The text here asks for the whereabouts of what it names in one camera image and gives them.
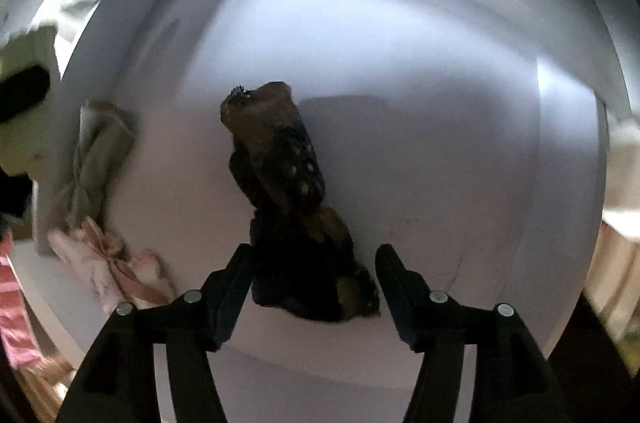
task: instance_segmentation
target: pink cloth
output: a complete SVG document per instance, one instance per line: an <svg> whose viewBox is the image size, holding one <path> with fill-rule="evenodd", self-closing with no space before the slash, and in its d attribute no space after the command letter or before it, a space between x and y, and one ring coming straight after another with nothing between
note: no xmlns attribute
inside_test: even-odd
<svg viewBox="0 0 640 423"><path fill-rule="evenodd" d="M112 233L103 233L90 217L68 235L60 229L51 230L47 239L60 259L97 292L105 313L124 301L147 308L175 299L169 281L161 276L158 259L149 249L129 262L122 260L122 241Z"/></svg>
<svg viewBox="0 0 640 423"><path fill-rule="evenodd" d="M14 247L11 233L0 241L0 335L9 364L17 369L42 359L24 306L20 285L9 265Z"/></svg>

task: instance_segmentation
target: red fabric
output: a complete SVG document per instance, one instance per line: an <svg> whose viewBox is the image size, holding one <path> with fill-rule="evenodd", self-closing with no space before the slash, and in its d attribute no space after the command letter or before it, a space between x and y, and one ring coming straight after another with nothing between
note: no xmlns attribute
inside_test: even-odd
<svg viewBox="0 0 640 423"><path fill-rule="evenodd" d="M24 307L24 299L8 259L14 247L11 233L0 242L0 335L12 368L42 359Z"/></svg>

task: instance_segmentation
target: beige curtain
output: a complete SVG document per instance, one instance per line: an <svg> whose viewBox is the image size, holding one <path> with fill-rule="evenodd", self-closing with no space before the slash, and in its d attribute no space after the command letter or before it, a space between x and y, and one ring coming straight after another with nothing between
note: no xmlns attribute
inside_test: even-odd
<svg viewBox="0 0 640 423"><path fill-rule="evenodd" d="M614 340L620 340L628 331L637 331L640 244L602 223L584 293Z"/></svg>

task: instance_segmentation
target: metal screw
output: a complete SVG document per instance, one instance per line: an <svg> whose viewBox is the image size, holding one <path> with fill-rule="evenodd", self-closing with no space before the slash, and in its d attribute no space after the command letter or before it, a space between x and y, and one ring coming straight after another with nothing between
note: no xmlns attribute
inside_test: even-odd
<svg viewBox="0 0 640 423"><path fill-rule="evenodd" d="M429 298L431 302L435 302L436 304L444 304L447 300L449 300L449 295L447 295L444 291L432 291L429 294Z"/></svg>
<svg viewBox="0 0 640 423"><path fill-rule="evenodd" d="M118 304L118 307L116 307L116 313L120 316L128 315L132 311L133 304L131 304L130 302L123 302L122 304Z"/></svg>
<svg viewBox="0 0 640 423"><path fill-rule="evenodd" d="M187 302L187 304L193 304L194 302L200 301L200 299L202 298L202 293L200 293L200 291L198 291L197 289L191 289L184 294L183 298L184 301Z"/></svg>
<svg viewBox="0 0 640 423"><path fill-rule="evenodd" d="M503 317L511 317L516 311L508 304L500 304L498 306L498 313Z"/></svg>

